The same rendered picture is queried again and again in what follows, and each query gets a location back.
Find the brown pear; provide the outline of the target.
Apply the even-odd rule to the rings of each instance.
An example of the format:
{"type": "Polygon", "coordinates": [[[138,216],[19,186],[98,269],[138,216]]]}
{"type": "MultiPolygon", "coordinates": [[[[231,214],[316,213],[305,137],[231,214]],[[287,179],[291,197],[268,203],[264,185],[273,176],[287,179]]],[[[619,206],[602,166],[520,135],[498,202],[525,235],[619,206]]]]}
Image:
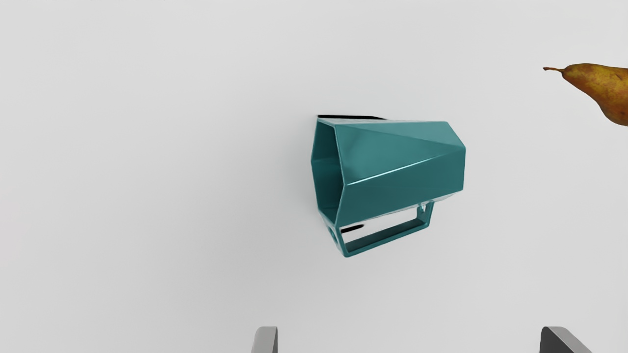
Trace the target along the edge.
{"type": "Polygon", "coordinates": [[[628,68],[610,67],[596,63],[576,63],[554,70],[574,87],[587,94],[611,122],[628,126],[628,68]]]}

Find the teal faceted mug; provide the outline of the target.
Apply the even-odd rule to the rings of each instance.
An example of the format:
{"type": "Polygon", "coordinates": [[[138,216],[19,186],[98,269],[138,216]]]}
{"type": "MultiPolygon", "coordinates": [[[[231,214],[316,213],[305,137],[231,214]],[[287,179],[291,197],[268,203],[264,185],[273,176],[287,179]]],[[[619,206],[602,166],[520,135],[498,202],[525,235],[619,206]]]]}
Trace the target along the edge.
{"type": "Polygon", "coordinates": [[[315,197],[341,254],[427,228],[434,204],[463,190],[465,153],[447,122],[319,115],[315,197]]]}

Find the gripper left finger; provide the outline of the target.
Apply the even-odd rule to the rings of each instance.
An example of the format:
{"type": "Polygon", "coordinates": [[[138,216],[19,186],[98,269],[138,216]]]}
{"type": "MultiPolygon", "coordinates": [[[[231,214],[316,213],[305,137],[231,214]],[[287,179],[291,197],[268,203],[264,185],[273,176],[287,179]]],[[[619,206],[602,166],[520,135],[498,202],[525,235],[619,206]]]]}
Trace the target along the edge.
{"type": "Polygon", "coordinates": [[[254,335],[252,353],[278,353],[278,327],[260,327],[254,335]]]}

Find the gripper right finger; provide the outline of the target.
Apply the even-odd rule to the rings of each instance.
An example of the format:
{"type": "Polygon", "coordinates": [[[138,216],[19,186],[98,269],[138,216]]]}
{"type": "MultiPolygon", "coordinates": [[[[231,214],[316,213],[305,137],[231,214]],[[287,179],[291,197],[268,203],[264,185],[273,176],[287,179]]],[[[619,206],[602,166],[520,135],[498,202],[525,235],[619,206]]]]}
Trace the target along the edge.
{"type": "Polygon", "coordinates": [[[592,353],[565,327],[543,327],[540,353],[592,353]]]}

